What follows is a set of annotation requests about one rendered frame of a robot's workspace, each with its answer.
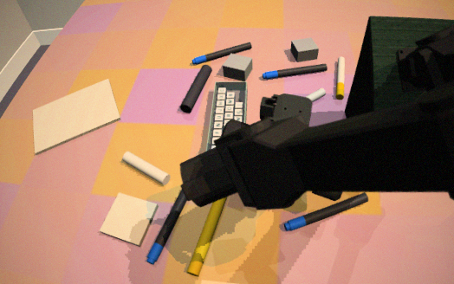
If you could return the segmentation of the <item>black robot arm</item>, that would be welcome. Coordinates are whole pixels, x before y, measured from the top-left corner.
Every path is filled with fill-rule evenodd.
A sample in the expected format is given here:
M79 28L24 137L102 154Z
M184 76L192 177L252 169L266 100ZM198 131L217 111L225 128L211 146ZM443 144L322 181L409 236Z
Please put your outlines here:
M187 200L203 207L238 193L256 210L288 208L306 191L454 200L454 25L415 43L397 55L403 92L427 91L418 100L309 126L310 98L262 97L259 121L179 164Z

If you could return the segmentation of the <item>black marker with blue cap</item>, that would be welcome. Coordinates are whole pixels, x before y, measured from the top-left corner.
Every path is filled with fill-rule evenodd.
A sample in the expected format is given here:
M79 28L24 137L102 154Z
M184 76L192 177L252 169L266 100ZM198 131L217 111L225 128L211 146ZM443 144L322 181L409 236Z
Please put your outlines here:
M152 246L152 249L150 250L148 256L147 256L147 261L150 264L154 264L155 262L158 261L158 258L160 254L163 251L163 247L165 246L166 242L169 239L169 235L171 234L178 217L182 211L182 209L185 207L185 204L187 202L187 198L183 192L183 190L180 191L177 200L175 201L174 205L171 208L171 212L169 216L166 218L163 228L159 232L158 236L156 237L156 241Z
M299 229L311 223L316 223L328 217L335 216L336 214L349 210L357 205L366 203L368 202L368 200L369 198L367 194L363 192L340 203L336 203L321 210L317 210L307 215L299 216L295 219L289 220L284 224L284 228L287 231Z
M272 78L282 78L282 77L298 75L298 74L311 74L311 73L320 72L320 71L323 71L323 72L328 71L327 63L314 65L314 66L309 65L309 66L299 67L299 68L285 68L285 69L281 69L281 70L262 73L262 76L263 76L263 79L267 80L267 79L272 79Z
M207 62L207 61L211 61L211 60L214 60L214 59L226 56L226 55L230 55L231 53L232 54L240 53L240 52L243 52L244 50L251 49L251 48L252 48L252 46L251 46L250 42L242 43L240 45L236 45L236 46L231 47L231 48L226 48L226 49L223 49L223 50L219 50L219 51L214 52L214 53L210 53L210 54L200 55L198 57L194 57L194 59L192 59L192 63L193 63L193 65L195 65L195 64L198 65L198 64L201 64L201 63L204 63L204 62Z

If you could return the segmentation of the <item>cream flat rectangular slab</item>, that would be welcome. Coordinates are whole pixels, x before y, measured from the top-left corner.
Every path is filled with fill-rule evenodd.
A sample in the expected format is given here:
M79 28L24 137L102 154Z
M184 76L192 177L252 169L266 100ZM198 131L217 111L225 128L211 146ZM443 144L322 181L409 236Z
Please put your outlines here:
M35 155L120 121L109 79L33 110Z

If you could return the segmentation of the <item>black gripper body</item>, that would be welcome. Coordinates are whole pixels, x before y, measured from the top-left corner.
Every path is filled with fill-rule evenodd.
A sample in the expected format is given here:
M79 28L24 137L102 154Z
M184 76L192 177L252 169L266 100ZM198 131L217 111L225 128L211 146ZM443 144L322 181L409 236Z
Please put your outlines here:
M238 129L243 128L248 125L249 124L243 123L241 121L231 119L225 124L221 137L223 137L224 135L226 135L230 132L234 132L235 130L238 130ZM314 193L315 195L318 195L320 197L324 197L324 198L328 198L333 201L337 201L337 200L341 199L341 195L342 195L343 191L336 191L336 192L312 191L312 193Z

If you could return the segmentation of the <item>black keyboard with white keys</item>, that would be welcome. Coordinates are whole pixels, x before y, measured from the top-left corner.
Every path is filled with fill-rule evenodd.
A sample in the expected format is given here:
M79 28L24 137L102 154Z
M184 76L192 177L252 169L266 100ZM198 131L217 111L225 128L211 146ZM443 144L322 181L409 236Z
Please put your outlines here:
M229 120L246 123L247 99L247 81L215 81L206 151L216 147L213 140L221 138Z

